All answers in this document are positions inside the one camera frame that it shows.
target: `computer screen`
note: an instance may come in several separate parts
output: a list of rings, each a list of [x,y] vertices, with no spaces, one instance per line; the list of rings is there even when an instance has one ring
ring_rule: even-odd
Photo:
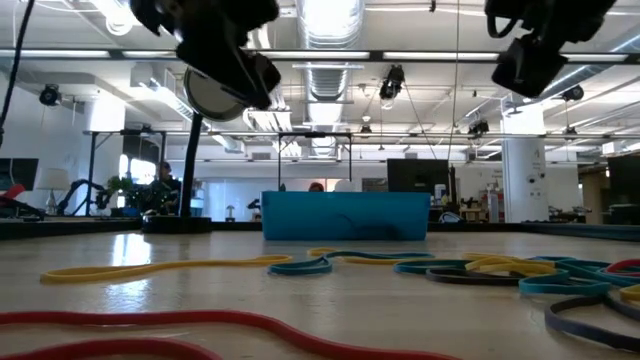
[[[640,204],[640,156],[608,159],[612,204]]]
[[[390,192],[428,192],[443,184],[450,191],[447,160],[388,159],[387,178]]]

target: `person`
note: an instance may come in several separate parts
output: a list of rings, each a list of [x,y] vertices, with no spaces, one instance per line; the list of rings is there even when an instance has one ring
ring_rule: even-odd
[[[324,186],[318,182],[314,182],[309,186],[309,192],[324,192]]]
[[[158,178],[151,183],[151,189],[161,194],[168,194],[160,213],[162,215],[178,214],[182,183],[171,176],[171,165],[163,161],[158,166]]]

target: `support column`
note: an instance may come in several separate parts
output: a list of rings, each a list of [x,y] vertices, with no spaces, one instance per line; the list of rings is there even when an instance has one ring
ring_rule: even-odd
[[[503,100],[502,131],[544,134],[543,108],[532,104],[514,109]],[[543,139],[505,139],[502,142],[505,221],[549,220]]]

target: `fluorescent light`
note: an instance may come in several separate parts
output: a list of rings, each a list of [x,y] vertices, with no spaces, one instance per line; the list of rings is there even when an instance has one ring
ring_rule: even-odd
[[[123,51],[122,54],[129,58],[176,58],[176,53],[173,51]]]
[[[261,51],[269,59],[340,59],[363,60],[369,58],[368,51]]]
[[[0,57],[13,57],[14,50],[0,50]],[[22,50],[20,53],[25,58],[109,58],[106,50]]]
[[[354,64],[293,64],[291,68],[297,70],[311,70],[311,69],[320,69],[320,70],[363,70],[363,65],[354,65]]]
[[[407,137],[411,136],[409,133],[394,133],[394,132],[385,132],[385,133],[353,133],[354,137]]]
[[[569,62],[620,62],[627,58],[626,54],[562,54],[569,59]]]
[[[278,136],[277,132],[258,132],[258,131],[210,131],[209,135],[225,135],[225,136]]]
[[[497,60],[498,53],[455,53],[455,52],[385,52],[382,57],[386,60]]]

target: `ceiling light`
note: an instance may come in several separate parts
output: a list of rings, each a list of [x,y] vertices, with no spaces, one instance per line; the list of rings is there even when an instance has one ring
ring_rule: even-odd
[[[626,54],[562,54],[569,62],[620,62],[627,58]]]
[[[142,59],[162,58],[167,60],[176,59],[175,51],[145,51],[145,50],[135,51],[133,50],[133,51],[123,51],[122,55],[124,55],[127,58],[142,58]]]
[[[14,50],[0,50],[0,57],[13,57]],[[22,50],[24,58],[109,58],[105,50]]]
[[[383,53],[386,60],[466,60],[466,61],[495,61],[498,53],[461,53],[461,52],[413,52],[413,51],[392,51]]]
[[[363,65],[355,64],[293,64],[291,68],[296,70],[364,70]]]
[[[272,60],[305,60],[305,59],[339,59],[364,60],[369,59],[368,51],[261,51],[262,55]]]

